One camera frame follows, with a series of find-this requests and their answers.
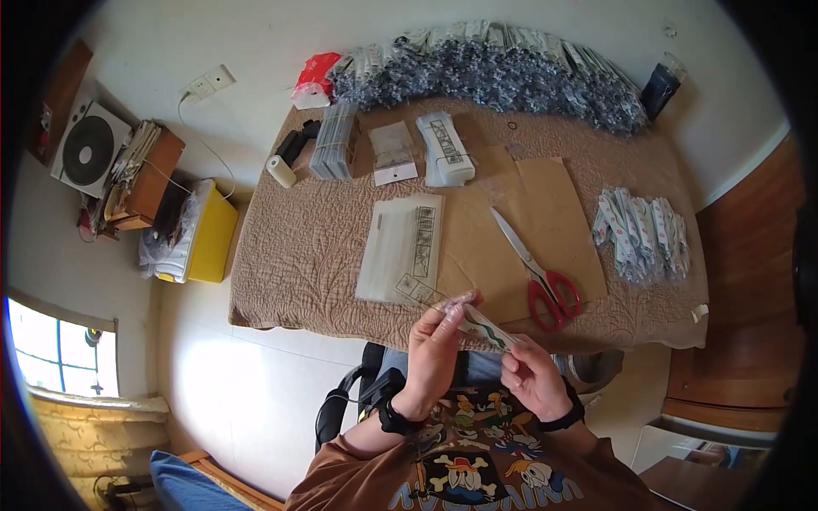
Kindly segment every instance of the turntable platter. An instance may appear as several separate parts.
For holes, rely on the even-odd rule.
[[[77,185],[90,185],[105,175],[113,156],[114,133],[108,123],[101,117],[86,117],[65,137],[65,176]]]

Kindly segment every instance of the jeans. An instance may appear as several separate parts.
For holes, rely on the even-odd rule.
[[[502,355],[488,352],[466,352],[468,356],[468,369],[465,374],[465,385],[467,387],[482,387],[483,385],[500,383],[500,368]],[[403,377],[407,376],[409,366],[409,354],[399,352],[391,347],[384,350],[384,359],[380,364],[380,377],[389,368],[394,367],[401,371]]]

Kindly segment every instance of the wooden bed frame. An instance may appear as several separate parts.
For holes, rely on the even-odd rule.
[[[202,472],[204,475],[218,479],[223,483],[219,486],[252,509],[277,511],[284,508],[283,503],[264,495],[261,491],[244,484],[229,473],[221,470],[206,450],[194,450],[193,452],[180,455],[179,459],[188,463],[191,467]]]

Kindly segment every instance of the yellow box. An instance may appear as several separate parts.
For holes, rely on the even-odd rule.
[[[218,283],[224,280],[227,252],[230,250],[239,212],[216,190],[216,181],[212,179],[208,181],[210,181],[208,201],[196,224],[193,250],[179,280],[181,282],[189,279]],[[165,273],[159,274],[158,277],[169,282],[177,281]]]

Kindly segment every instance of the white wall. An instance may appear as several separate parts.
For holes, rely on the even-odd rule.
[[[25,154],[9,236],[11,286],[71,311],[119,320],[119,395],[155,392],[155,332],[149,332],[151,281],[137,269],[138,231],[120,241],[85,243],[76,222],[79,192]]]
[[[226,65],[237,84],[183,106],[182,114],[247,191],[289,111],[287,89],[312,54],[470,19],[544,29],[589,45],[640,85],[665,51],[680,58],[689,76],[660,124],[692,172],[694,200],[706,202],[729,187],[766,142],[785,132],[768,80],[715,0],[109,0],[83,38],[95,52],[89,77],[140,118],[177,123],[178,91]],[[663,33],[667,22],[676,26],[675,38]],[[180,168],[227,175],[188,130],[177,128],[188,143]]]

